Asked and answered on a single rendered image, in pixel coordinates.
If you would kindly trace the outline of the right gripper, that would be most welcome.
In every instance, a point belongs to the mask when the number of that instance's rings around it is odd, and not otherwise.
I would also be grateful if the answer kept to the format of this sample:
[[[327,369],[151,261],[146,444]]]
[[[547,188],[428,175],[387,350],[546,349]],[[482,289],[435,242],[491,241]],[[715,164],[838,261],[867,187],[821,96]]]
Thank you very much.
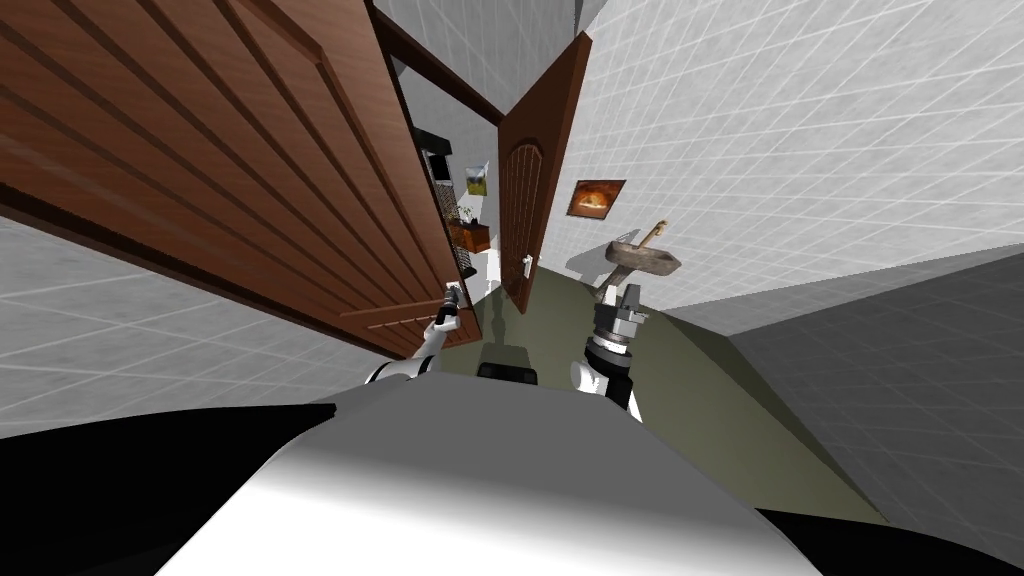
[[[618,288],[606,287],[601,303],[594,306],[592,339],[605,349],[627,349],[636,337],[637,329],[649,317],[640,312],[641,286],[628,284],[622,291],[618,306]]]

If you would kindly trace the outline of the brown sink with faucet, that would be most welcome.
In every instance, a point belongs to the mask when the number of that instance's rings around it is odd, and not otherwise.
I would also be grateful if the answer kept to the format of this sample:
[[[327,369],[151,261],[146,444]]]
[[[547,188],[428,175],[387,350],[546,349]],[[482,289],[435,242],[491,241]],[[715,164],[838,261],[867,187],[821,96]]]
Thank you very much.
[[[603,302],[609,290],[618,288],[635,271],[665,277],[681,266],[681,262],[670,252],[648,246],[654,237],[663,235],[667,225],[668,220],[658,221],[638,245],[621,241],[612,241],[607,245],[605,259],[615,268],[595,291],[597,302]]]

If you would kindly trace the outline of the brown shelf with plant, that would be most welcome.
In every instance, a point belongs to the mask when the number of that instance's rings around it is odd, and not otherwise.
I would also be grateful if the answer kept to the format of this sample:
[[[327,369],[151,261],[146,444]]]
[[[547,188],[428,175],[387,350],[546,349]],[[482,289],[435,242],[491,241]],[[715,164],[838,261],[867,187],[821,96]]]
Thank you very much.
[[[465,251],[478,254],[490,248],[490,231],[465,206],[449,211],[447,228],[453,243]]]

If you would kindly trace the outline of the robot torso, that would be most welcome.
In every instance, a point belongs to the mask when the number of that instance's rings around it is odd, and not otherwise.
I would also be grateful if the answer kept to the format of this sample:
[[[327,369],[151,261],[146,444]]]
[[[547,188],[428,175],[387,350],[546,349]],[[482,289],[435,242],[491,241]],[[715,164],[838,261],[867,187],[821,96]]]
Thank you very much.
[[[821,576],[602,396],[429,372],[333,401],[156,576]]]

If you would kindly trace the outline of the brown arched panel door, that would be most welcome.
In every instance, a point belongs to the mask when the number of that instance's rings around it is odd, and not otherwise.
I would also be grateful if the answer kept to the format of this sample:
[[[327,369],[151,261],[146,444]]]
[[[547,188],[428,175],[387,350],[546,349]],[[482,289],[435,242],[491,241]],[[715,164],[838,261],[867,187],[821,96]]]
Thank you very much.
[[[540,251],[592,47],[580,34],[498,126],[501,284],[527,311]],[[521,259],[534,256],[529,279]]]

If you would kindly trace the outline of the brown slatted door leaf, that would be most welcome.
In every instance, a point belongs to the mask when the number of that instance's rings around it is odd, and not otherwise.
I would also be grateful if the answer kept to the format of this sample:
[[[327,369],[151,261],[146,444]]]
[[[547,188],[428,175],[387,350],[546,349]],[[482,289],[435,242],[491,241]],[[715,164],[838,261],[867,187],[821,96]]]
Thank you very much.
[[[393,359],[460,277],[370,0],[0,0],[0,215]]]

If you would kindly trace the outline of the orange framed wall picture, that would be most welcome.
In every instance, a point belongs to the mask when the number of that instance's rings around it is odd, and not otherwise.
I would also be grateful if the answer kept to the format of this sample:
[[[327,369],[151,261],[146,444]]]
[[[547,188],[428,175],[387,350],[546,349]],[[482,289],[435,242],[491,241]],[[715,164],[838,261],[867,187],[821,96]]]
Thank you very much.
[[[579,180],[566,211],[567,216],[603,221],[626,180]]]

